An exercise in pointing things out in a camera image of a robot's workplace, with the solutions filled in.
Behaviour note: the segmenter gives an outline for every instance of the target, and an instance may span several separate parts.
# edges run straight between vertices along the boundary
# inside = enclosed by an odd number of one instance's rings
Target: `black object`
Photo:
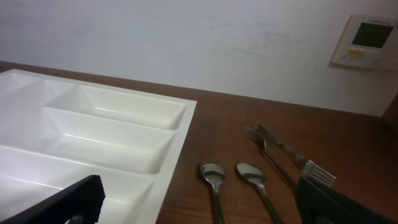
[[[101,178],[89,175],[0,224],[94,224],[104,199]]]
[[[303,224],[397,224],[311,177],[298,180],[295,198]]]

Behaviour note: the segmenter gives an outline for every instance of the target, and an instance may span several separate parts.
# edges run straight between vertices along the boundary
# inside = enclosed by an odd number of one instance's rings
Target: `metal spoon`
[[[275,209],[272,202],[269,200],[267,196],[265,188],[266,176],[261,172],[261,170],[259,170],[255,166],[245,163],[236,164],[236,168],[245,181],[256,186],[257,191],[261,195],[261,198],[264,201],[264,204],[267,207],[268,212],[270,213],[274,222],[277,224],[283,224],[284,223],[283,220],[281,219],[277,210]]]
[[[202,177],[210,183],[213,189],[213,201],[216,213],[216,224],[224,224],[223,211],[221,209],[220,195],[218,193],[218,187],[225,179],[225,170],[217,164],[200,164],[200,174]]]

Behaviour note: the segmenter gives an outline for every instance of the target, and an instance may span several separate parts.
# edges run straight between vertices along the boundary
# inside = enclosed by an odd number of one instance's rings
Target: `thermostat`
[[[398,19],[352,15],[331,61],[398,70]]]

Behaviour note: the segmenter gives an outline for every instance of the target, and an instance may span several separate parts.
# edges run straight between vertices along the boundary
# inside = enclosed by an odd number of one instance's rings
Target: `white plastic cutlery tray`
[[[0,73],[0,221],[101,176],[99,223],[155,223],[196,101]]]

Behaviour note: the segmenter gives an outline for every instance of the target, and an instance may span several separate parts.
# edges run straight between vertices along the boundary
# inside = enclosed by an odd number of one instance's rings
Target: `wooden table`
[[[337,177],[333,188],[398,221],[398,137],[380,118],[176,86],[0,62],[0,72],[17,68],[64,78],[196,100],[197,107],[157,223],[213,223],[208,187],[198,178],[200,162],[227,171],[221,185],[225,221],[272,223],[254,189],[234,173],[238,162],[268,176],[271,200],[286,223],[300,223],[294,198],[259,148],[242,134],[257,120],[298,153]],[[293,177],[300,173],[278,148],[271,153]]]

